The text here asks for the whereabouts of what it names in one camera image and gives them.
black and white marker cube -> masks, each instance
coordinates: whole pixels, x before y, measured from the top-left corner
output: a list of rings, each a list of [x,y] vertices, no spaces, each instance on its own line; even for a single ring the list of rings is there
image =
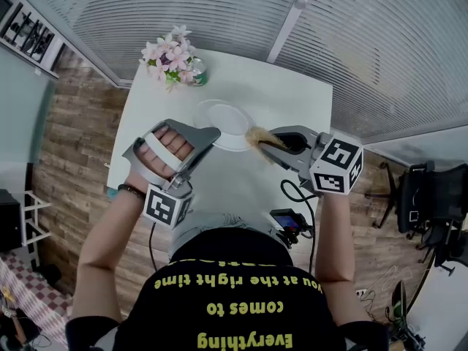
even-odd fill
[[[310,168],[314,188],[320,192],[349,194],[363,169],[363,147],[335,134]]]
[[[194,194],[191,193],[179,199],[150,184],[146,193],[143,215],[158,224],[174,228],[185,219],[193,197]]]

window blind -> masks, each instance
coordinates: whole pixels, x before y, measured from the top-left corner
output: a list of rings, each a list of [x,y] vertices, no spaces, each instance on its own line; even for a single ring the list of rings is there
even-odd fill
[[[382,140],[468,121],[468,0],[309,0],[275,64],[333,85],[332,127]]]
[[[197,48],[265,60],[294,0],[29,0],[46,4],[121,79],[146,41],[186,24]]]

power outlet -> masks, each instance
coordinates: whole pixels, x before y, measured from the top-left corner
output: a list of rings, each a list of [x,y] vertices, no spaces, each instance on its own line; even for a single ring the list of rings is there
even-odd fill
[[[356,295],[359,299],[361,299],[365,293],[367,293],[366,289],[356,290]]]

camera screen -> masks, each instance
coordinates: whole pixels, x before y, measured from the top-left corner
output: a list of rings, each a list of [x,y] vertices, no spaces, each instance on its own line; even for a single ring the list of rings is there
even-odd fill
[[[276,222],[278,222],[282,227],[294,227],[298,228],[299,225],[296,224],[294,219],[291,216],[274,216]]]

white plate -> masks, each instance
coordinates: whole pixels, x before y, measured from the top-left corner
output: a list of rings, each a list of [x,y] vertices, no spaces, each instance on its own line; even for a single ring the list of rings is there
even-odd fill
[[[245,110],[223,100],[201,102],[193,117],[195,127],[217,127],[221,136],[214,146],[226,151],[242,152],[251,148],[245,134],[255,125]]]

